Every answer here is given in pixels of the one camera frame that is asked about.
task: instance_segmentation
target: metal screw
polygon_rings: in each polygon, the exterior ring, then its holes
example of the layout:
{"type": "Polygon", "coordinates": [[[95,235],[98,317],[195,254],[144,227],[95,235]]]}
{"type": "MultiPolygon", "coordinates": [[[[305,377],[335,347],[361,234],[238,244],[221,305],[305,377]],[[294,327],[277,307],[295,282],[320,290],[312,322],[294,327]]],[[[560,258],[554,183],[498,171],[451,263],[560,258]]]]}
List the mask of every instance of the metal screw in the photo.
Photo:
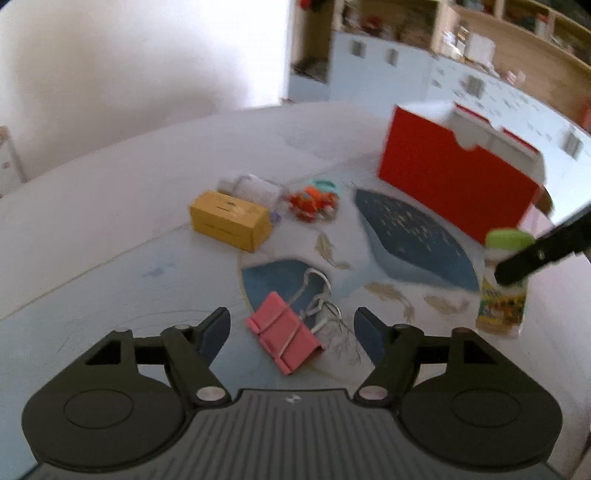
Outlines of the metal screw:
{"type": "Polygon", "coordinates": [[[366,385],[359,390],[359,396],[368,401],[380,401],[388,396],[388,390],[379,385],[366,385]]]}
{"type": "Polygon", "coordinates": [[[201,401],[219,401],[226,396],[226,391],[220,387],[202,387],[197,390],[197,398],[201,401]]]}

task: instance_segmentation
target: ridged surface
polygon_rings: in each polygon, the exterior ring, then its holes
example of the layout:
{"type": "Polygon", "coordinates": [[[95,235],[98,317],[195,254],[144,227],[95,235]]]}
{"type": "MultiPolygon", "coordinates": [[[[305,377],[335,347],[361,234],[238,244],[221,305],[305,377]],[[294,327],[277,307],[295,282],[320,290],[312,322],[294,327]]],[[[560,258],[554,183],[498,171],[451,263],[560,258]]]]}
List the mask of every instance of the ridged surface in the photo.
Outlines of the ridged surface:
{"type": "Polygon", "coordinates": [[[125,471],[90,475],[41,465],[26,480],[558,480],[545,465],[477,473],[410,443],[385,410],[344,391],[245,391],[204,410],[166,453],[125,471]]]}

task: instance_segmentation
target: drawer handle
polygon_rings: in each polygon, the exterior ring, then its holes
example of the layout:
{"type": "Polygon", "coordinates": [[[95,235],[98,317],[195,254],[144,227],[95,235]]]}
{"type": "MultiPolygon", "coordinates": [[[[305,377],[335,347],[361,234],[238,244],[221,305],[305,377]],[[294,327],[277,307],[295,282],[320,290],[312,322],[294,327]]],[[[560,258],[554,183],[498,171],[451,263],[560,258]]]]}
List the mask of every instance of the drawer handle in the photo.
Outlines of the drawer handle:
{"type": "Polygon", "coordinates": [[[474,77],[474,75],[470,75],[468,77],[468,85],[466,91],[477,98],[482,98],[484,95],[484,90],[486,88],[486,83],[484,80],[474,77]]]}
{"type": "Polygon", "coordinates": [[[567,155],[570,155],[576,160],[579,154],[581,153],[582,149],[583,142],[581,141],[581,139],[577,137],[574,133],[569,132],[569,134],[566,137],[566,140],[564,141],[562,150],[564,150],[567,155]]]}
{"type": "Polygon", "coordinates": [[[365,43],[362,41],[353,40],[351,44],[351,53],[360,59],[365,58],[365,43]]]}
{"type": "Polygon", "coordinates": [[[386,62],[395,67],[398,63],[398,50],[391,48],[386,54],[386,62]]]}

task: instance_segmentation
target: plastic bottle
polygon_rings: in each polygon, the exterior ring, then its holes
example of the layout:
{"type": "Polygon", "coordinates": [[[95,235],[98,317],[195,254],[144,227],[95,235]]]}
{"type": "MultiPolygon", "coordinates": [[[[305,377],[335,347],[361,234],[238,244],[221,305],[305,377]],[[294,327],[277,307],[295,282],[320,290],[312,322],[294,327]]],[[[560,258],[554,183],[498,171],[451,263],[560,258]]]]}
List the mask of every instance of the plastic bottle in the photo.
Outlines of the plastic bottle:
{"type": "Polygon", "coordinates": [[[491,230],[486,235],[485,272],[480,290],[477,330],[509,337],[517,337],[521,333],[527,279],[501,287],[495,280],[495,269],[499,262],[534,242],[530,234],[512,228],[491,230]]]}

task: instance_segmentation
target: red object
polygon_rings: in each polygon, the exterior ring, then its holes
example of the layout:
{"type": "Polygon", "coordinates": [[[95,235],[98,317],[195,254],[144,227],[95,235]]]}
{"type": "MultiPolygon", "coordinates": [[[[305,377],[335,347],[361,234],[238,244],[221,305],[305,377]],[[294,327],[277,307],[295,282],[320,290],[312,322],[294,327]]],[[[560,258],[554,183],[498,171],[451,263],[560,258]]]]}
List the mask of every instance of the red object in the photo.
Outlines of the red object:
{"type": "Polygon", "coordinates": [[[456,102],[454,102],[454,105],[456,106],[456,108],[459,108],[460,110],[462,110],[466,113],[469,113],[472,116],[475,116],[477,119],[482,120],[483,122],[486,122],[489,125],[491,124],[491,121],[487,117],[482,116],[479,113],[476,113],[474,110],[470,110],[469,108],[466,108],[465,106],[460,105],[459,103],[456,103],[456,102]]]}
{"type": "Polygon", "coordinates": [[[378,176],[481,244],[493,228],[516,227],[540,189],[497,155],[464,150],[451,130],[401,108],[378,176]]]}
{"type": "Polygon", "coordinates": [[[284,375],[293,373],[324,347],[280,295],[273,291],[246,320],[284,375]]]}
{"type": "Polygon", "coordinates": [[[290,210],[300,220],[314,222],[320,212],[335,210],[339,205],[339,197],[334,193],[322,193],[317,188],[308,186],[303,192],[290,196],[288,203],[290,210]]]}
{"type": "Polygon", "coordinates": [[[523,138],[521,138],[518,135],[515,135],[512,131],[507,130],[506,128],[503,128],[503,133],[505,135],[509,135],[513,140],[517,140],[520,144],[526,146],[527,148],[529,148],[533,152],[535,152],[537,154],[540,153],[540,151],[537,148],[535,148],[532,144],[527,143],[525,140],[523,140],[523,138]]]}

